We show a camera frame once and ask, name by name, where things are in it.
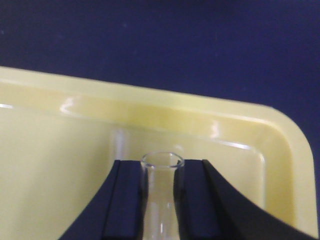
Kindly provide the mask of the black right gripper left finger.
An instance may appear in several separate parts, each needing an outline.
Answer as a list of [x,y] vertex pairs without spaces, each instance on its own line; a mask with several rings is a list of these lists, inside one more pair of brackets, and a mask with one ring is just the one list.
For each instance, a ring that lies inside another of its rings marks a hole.
[[136,160],[115,160],[92,200],[62,234],[62,240],[141,240],[142,168]]

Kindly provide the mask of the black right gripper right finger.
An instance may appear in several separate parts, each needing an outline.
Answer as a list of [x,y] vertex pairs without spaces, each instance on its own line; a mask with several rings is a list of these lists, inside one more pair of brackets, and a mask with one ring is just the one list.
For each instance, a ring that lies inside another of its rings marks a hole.
[[186,160],[175,179],[182,240],[313,239],[245,197],[208,160]]

